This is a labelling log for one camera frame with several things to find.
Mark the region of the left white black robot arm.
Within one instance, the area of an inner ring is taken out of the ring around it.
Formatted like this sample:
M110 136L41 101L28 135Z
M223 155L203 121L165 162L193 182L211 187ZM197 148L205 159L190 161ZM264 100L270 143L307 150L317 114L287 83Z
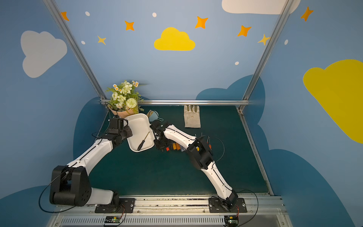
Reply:
M46 186L50 189L49 203L71 206L72 209L85 205L111 205L119 208L118 193L93 188L89 175L107 154L131 136L128 120L120 117L110 119L105 134L97 137L88 150L69 164L53 169L52 180Z

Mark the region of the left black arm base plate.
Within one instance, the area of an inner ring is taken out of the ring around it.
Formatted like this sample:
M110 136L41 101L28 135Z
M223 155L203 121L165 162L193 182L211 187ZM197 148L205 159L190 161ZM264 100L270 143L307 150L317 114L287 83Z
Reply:
M97 205L95 213L133 213L135 200L135 198L119 197L116 203L111 202L108 205Z

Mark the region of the white plastic storage box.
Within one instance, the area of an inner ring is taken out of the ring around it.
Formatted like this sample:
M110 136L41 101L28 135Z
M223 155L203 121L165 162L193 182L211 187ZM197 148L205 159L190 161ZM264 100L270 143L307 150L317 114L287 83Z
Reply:
M133 152L142 152L154 147L154 133L150 128L150 122L146 114L138 113L125 118L129 122L133 136L128 138L128 144ZM149 132L148 137L140 151L137 151L139 144Z

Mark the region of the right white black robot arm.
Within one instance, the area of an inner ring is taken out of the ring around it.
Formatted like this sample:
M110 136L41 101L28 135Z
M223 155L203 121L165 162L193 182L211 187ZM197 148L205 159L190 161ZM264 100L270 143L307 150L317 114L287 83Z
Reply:
M191 163L196 169L201 170L214 186L223 206L231 209L236 205L238 195L219 172L206 139L189 135L173 124L159 120L153 121L150 128L154 133L154 144L157 149L167 150L174 143L185 148Z

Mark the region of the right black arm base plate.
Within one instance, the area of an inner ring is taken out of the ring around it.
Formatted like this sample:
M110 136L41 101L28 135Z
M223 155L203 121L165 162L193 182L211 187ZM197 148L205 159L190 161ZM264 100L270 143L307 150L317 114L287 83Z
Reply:
M228 206L225 202L223 202L219 197L210 197L208 199L209 202L209 211L210 213L247 213L246 202L244 198L238 198L236 204L233 206Z

